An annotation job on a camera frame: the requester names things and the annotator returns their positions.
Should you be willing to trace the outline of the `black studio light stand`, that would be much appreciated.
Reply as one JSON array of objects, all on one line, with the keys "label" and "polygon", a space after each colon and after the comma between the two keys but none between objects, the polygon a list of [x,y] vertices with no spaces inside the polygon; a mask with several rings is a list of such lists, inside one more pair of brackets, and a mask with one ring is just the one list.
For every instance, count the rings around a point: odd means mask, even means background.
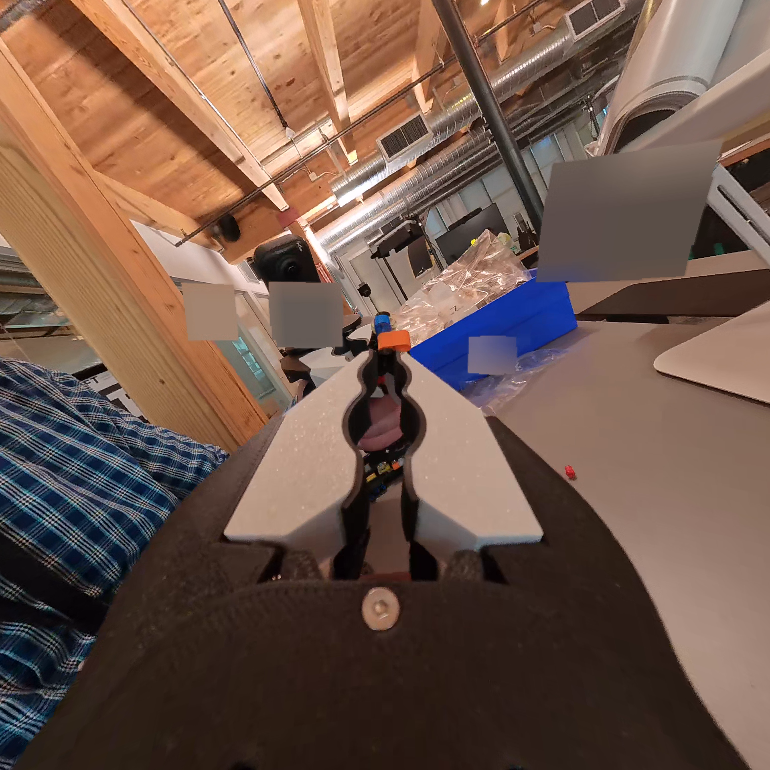
[{"label": "black studio light stand", "polygon": [[415,219],[406,219],[368,244],[371,259],[384,265],[385,277],[403,302],[436,275],[430,241]]}]

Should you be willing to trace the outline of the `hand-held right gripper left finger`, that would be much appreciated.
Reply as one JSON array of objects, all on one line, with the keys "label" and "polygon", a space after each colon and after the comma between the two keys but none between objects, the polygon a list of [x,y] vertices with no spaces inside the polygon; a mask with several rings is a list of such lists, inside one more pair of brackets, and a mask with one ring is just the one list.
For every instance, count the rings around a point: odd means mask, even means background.
[{"label": "hand-held right gripper left finger", "polygon": [[359,443],[370,429],[377,354],[358,355],[282,419],[223,535],[307,551],[332,576],[361,576],[371,536]]}]

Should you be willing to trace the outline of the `person's plaid shirt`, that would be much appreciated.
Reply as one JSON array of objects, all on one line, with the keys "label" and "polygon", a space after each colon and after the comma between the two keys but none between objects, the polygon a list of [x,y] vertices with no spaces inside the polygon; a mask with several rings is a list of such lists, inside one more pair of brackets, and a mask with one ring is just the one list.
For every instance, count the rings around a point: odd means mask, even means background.
[{"label": "person's plaid shirt", "polygon": [[228,458],[67,373],[2,358],[2,768],[72,687],[150,540]]}]

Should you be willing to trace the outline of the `silver ventilation duct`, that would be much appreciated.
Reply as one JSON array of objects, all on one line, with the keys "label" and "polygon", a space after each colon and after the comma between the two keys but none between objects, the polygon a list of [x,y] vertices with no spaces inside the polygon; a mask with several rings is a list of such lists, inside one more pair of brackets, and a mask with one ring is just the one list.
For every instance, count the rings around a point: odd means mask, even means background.
[{"label": "silver ventilation duct", "polygon": [[[492,82],[499,101],[505,101],[526,85],[532,85],[548,72],[566,63],[577,53],[596,43],[613,28],[617,17],[607,17],[602,23],[577,37],[571,27],[572,16],[566,14],[540,48],[535,48],[511,75]],[[415,166],[408,174],[383,188],[376,196],[368,198],[316,236],[322,249],[329,255],[336,254],[359,239],[368,238],[391,220],[404,213],[415,213],[417,207],[435,193],[438,188],[455,181],[471,169],[488,162],[498,162],[500,153],[496,143],[484,126],[464,135],[464,138],[448,146],[435,156]]]}]

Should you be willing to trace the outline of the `black lego gear assembly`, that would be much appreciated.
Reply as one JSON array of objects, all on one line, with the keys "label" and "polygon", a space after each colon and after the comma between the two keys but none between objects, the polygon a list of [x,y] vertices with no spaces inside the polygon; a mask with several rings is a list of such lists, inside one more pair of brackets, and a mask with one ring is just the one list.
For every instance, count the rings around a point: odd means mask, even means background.
[{"label": "black lego gear assembly", "polygon": [[375,352],[375,360],[377,362],[377,385],[383,389],[383,392],[387,391],[387,375],[393,371],[394,355],[396,353],[406,352],[394,352],[383,351],[380,352],[377,349],[377,335],[382,331],[389,330],[401,330],[397,328],[396,322],[392,319],[390,313],[378,313],[373,319],[373,334],[371,341],[368,343],[368,347]]}]

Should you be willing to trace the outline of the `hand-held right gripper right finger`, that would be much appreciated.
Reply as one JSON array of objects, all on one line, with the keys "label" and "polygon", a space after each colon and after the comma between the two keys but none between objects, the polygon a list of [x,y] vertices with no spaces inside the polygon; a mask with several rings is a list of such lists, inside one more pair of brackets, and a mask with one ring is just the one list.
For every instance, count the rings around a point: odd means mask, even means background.
[{"label": "hand-held right gripper right finger", "polygon": [[393,376],[409,442],[401,519],[413,581],[458,552],[534,544],[544,531],[483,413],[409,353]]}]

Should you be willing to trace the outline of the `black pole stand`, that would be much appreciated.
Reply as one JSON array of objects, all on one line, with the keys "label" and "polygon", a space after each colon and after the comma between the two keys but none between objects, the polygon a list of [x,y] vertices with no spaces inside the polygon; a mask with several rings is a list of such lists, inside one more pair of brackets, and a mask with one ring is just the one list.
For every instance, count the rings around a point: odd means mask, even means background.
[{"label": "black pole stand", "polygon": [[454,1],[432,1],[465,78],[511,176],[536,235],[541,234],[544,205],[517,142],[496,99],[490,80]]}]

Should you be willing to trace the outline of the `clear plastic bag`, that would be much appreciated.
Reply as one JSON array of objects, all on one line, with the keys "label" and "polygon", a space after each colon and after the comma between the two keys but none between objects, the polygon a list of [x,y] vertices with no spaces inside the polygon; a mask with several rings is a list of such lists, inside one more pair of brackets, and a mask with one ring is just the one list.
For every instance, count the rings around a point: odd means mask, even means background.
[{"label": "clear plastic bag", "polygon": [[484,415],[496,416],[519,396],[536,376],[567,354],[566,349],[549,348],[526,353],[518,358],[511,373],[490,374],[468,382],[460,394]]}]

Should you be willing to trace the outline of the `pile of clear plastic bags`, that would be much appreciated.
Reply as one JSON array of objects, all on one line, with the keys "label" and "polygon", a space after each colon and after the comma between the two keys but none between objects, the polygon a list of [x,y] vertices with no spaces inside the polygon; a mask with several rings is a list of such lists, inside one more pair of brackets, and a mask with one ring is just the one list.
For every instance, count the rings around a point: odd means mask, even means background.
[{"label": "pile of clear plastic bags", "polygon": [[463,255],[424,284],[393,316],[417,345],[531,280],[507,242],[485,230]]}]

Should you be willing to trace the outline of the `large black monitor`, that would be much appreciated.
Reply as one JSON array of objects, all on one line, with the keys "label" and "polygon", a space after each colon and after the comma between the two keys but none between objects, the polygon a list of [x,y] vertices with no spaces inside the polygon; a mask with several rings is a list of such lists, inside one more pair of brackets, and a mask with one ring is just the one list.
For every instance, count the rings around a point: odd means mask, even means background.
[{"label": "large black monitor", "polygon": [[472,241],[486,230],[494,236],[511,234],[495,203],[483,209],[474,209],[438,237],[437,246],[444,262],[447,265],[456,262],[470,248]]}]

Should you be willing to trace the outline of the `dark flat box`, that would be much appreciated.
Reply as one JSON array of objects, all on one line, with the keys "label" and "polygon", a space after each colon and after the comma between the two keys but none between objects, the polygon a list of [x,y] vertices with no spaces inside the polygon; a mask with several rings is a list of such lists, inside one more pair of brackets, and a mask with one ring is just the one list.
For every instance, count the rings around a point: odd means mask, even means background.
[{"label": "dark flat box", "polygon": [[667,323],[735,318],[769,299],[769,271],[685,277],[627,286],[576,314],[580,321]]}]

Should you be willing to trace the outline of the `blue plastic bin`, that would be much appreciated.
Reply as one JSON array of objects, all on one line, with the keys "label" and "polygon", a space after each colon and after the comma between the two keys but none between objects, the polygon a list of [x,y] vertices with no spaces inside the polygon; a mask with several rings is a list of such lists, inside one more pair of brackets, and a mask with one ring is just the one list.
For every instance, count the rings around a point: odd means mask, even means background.
[{"label": "blue plastic bin", "polygon": [[578,327],[567,285],[531,279],[420,342],[409,352],[455,390],[483,376],[468,369],[468,341],[479,336],[515,338],[519,355],[539,350]]}]

